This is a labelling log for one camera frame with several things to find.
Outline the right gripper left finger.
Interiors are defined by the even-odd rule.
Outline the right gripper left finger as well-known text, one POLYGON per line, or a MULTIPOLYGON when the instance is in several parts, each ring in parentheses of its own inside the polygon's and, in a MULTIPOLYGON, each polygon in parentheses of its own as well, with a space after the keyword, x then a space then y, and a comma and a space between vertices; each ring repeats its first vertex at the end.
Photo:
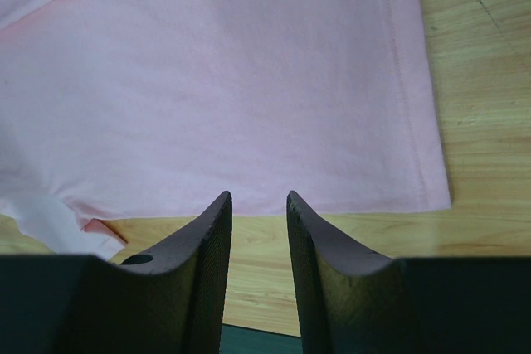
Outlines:
POLYGON ((217 353, 232 201, 222 192, 196 219, 120 265, 80 260, 55 353, 217 353))

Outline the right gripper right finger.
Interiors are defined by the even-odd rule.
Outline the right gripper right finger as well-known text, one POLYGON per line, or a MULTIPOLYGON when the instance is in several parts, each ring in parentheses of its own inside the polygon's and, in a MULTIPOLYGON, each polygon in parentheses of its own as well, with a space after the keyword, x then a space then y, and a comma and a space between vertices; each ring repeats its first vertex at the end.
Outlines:
POLYGON ((402 264, 319 216, 295 191, 286 220, 305 353, 425 353, 402 264))

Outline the pink t-shirt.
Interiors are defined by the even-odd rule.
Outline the pink t-shirt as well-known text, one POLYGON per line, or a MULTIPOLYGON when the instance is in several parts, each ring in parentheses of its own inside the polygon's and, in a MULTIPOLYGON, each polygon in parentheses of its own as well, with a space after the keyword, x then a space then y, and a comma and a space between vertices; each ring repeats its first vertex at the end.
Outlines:
POLYGON ((420 0, 1 0, 1 212, 110 259, 108 221, 451 204, 420 0))

